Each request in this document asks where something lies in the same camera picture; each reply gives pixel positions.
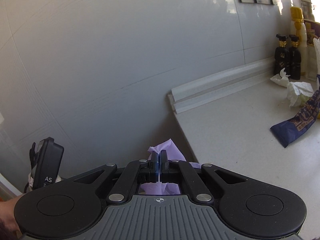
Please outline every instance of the black bottle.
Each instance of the black bottle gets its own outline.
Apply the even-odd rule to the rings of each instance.
[[[273,71],[273,75],[277,75],[280,71],[285,68],[285,72],[287,75],[290,75],[290,54],[289,50],[285,48],[287,44],[287,36],[277,34],[276,37],[279,39],[279,47],[276,48],[275,52],[275,68]]]
[[[290,78],[299,80],[301,77],[301,54],[298,50],[299,37],[293,34],[289,35],[291,39],[290,54]]]

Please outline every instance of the skin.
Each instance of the skin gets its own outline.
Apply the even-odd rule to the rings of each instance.
[[[18,224],[14,218],[13,210],[17,201],[23,195],[17,196],[11,200],[0,202],[0,220],[3,221],[4,226],[11,232],[19,231]]]

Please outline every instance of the crosshair symbol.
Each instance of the crosshair symbol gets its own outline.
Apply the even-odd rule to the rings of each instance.
[[[159,198],[155,198],[155,201],[157,201],[157,202],[161,203],[161,202],[165,201],[165,199],[163,199],[163,198],[159,197]]]

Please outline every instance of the crumpled tissue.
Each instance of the crumpled tissue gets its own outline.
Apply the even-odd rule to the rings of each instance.
[[[313,95],[314,91],[310,83],[289,82],[287,98],[290,100],[289,107],[303,106]]]
[[[280,71],[280,74],[274,75],[272,78],[270,78],[270,80],[286,88],[289,84],[289,79],[288,79],[289,76],[290,75],[286,75],[286,72],[284,71],[284,68],[283,68]]]
[[[156,152],[160,154],[162,150],[167,151],[168,160],[181,160],[185,161],[185,157],[179,151],[174,142],[169,139],[164,143],[161,143],[155,147],[150,147],[148,152]],[[201,164],[199,163],[190,163],[194,168],[201,168]],[[144,183],[140,186],[146,192],[146,195],[179,195],[180,190],[178,184],[175,183]]]

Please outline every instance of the black pump head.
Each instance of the black pump head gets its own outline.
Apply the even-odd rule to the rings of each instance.
[[[296,35],[290,34],[289,37],[290,37],[291,41],[294,41],[294,42],[299,41],[299,37]]]
[[[286,41],[287,40],[287,35],[281,35],[281,34],[277,34],[276,37],[279,39],[279,41]]]

